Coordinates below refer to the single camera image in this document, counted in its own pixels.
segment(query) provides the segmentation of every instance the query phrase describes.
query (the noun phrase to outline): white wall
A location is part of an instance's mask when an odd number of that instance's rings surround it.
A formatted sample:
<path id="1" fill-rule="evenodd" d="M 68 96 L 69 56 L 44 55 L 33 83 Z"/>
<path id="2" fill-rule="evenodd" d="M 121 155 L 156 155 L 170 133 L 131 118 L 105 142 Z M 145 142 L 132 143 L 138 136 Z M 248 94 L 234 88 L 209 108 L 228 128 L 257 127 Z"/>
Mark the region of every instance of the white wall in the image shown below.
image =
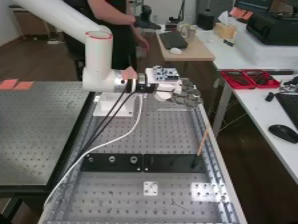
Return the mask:
<path id="1" fill-rule="evenodd" d="M 0 0 L 0 46 L 20 37 L 16 20 L 8 8 L 11 0 Z"/>
<path id="2" fill-rule="evenodd" d="M 152 7 L 152 20 L 158 24 L 165 24 L 169 17 L 178 17 L 182 0 L 145 0 L 145 4 Z M 185 21 L 196 21 L 196 0 L 185 1 Z"/>

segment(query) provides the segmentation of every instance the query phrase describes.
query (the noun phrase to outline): white desk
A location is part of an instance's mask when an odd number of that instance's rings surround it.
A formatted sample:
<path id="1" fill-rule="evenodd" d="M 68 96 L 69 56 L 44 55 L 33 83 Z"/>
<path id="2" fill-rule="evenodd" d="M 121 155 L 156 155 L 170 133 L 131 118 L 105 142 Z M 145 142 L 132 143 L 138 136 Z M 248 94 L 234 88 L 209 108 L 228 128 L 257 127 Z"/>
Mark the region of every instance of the white desk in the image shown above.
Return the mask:
<path id="1" fill-rule="evenodd" d="M 294 76 L 291 75 L 274 76 L 278 81 L 283 82 L 291 80 L 293 77 Z M 220 132 L 232 92 L 234 93 L 268 143 L 270 144 L 290 175 L 293 176 L 293 179 L 298 184 L 298 145 L 280 139 L 268 130 L 272 125 L 282 124 L 293 128 L 293 130 L 298 131 L 277 99 L 274 99 L 272 102 L 265 101 L 269 92 L 277 93 L 278 89 L 234 90 L 226 83 L 216 121 L 213 124 L 213 131 L 216 136 Z"/>
<path id="2" fill-rule="evenodd" d="M 240 23 L 236 19 L 229 18 L 230 24 L 237 27 L 238 31 L 246 30 L 246 24 Z M 262 70 L 295 70 L 297 67 L 289 68 L 286 65 L 277 65 L 274 62 L 268 66 L 257 66 L 240 52 L 237 47 L 230 47 L 224 43 L 224 39 L 220 38 L 213 30 L 204 31 L 202 29 L 197 30 L 197 37 L 204 42 L 208 49 L 212 51 L 216 56 L 214 65 L 218 70 L 225 69 L 262 69 Z"/>

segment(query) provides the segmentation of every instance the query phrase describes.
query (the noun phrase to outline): desk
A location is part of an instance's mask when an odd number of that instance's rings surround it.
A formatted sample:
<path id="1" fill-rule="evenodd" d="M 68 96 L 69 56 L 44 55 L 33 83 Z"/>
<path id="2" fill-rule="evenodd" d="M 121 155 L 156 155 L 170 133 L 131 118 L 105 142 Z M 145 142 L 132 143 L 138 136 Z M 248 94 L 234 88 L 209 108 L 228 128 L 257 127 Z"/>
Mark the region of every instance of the desk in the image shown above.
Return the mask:
<path id="1" fill-rule="evenodd" d="M 197 37 L 194 37 L 193 41 L 189 43 L 188 48 L 182 50 L 182 54 L 180 55 L 170 54 L 169 50 L 166 50 L 164 47 L 164 44 L 158 35 L 164 32 L 165 32 L 165 25 L 162 25 L 162 29 L 156 32 L 160 48 L 161 48 L 161 54 L 165 61 L 190 62 L 190 61 L 213 61 L 214 60 L 214 55 L 208 50 L 202 41 Z"/>
<path id="2" fill-rule="evenodd" d="M 230 24 L 234 25 L 238 31 L 245 32 L 246 24 L 240 23 L 234 18 L 229 18 Z M 217 69 L 262 69 L 262 70 L 295 70 L 297 66 L 289 67 L 286 65 L 277 65 L 272 63 L 268 66 L 257 66 L 245 55 L 240 52 L 237 47 L 230 47 L 224 43 L 224 39 L 220 38 L 213 30 L 205 31 L 197 30 L 197 37 L 216 56 L 214 65 Z"/>
<path id="3" fill-rule="evenodd" d="M 47 193 L 84 117 L 80 82 L 36 82 L 0 93 L 0 193 Z"/>
<path id="4" fill-rule="evenodd" d="M 278 81 L 289 81 L 293 76 L 274 76 Z M 225 83 L 224 94 L 217 111 L 216 121 L 213 124 L 213 131 L 216 136 L 218 135 L 222 119 L 226 112 L 226 106 L 229 104 L 229 97 L 234 93 L 242 107 L 245 108 L 260 132 L 262 133 L 272 149 L 274 150 L 278 158 L 281 159 L 293 179 L 298 184 L 298 146 L 291 144 L 269 132 L 269 127 L 274 124 L 282 124 L 295 129 L 295 126 L 280 105 L 277 99 L 272 102 L 266 102 L 265 98 L 269 92 L 278 92 L 278 89 L 254 89 L 254 90 L 236 90 L 230 88 Z"/>

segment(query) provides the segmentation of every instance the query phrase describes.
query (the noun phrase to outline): computer mouse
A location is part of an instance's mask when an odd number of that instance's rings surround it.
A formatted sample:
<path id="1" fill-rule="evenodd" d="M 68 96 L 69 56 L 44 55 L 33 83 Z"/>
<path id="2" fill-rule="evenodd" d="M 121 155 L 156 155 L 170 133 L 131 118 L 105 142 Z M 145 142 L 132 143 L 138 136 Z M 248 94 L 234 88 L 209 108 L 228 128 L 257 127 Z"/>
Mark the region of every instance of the computer mouse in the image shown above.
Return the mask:
<path id="1" fill-rule="evenodd" d="M 297 132 L 285 125 L 273 125 L 269 127 L 269 131 L 281 139 L 291 142 L 294 144 L 298 143 L 298 134 Z"/>
<path id="2" fill-rule="evenodd" d="M 182 54 L 182 51 L 178 48 L 172 48 L 170 54 Z"/>

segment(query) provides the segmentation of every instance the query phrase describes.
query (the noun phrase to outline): black shirt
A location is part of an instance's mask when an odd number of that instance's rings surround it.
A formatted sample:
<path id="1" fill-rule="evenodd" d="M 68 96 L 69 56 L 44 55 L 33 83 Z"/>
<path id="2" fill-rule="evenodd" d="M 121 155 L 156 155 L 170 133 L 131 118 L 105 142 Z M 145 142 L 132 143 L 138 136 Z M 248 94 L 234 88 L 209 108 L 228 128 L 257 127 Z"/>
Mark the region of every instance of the black shirt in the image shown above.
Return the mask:
<path id="1" fill-rule="evenodd" d="M 99 25 L 107 26 L 113 34 L 113 62 L 127 60 L 128 55 L 136 53 L 136 43 L 133 37 L 133 31 L 129 25 L 115 25 L 103 20 L 99 20 L 91 10 L 88 0 L 64 0 L 65 3 L 73 7 L 81 14 L 84 14 Z M 123 13 L 127 13 L 127 0 L 107 0 L 107 2 Z M 65 35 L 65 42 L 68 49 L 73 55 L 85 57 L 84 45 L 73 39 L 69 35 Z"/>

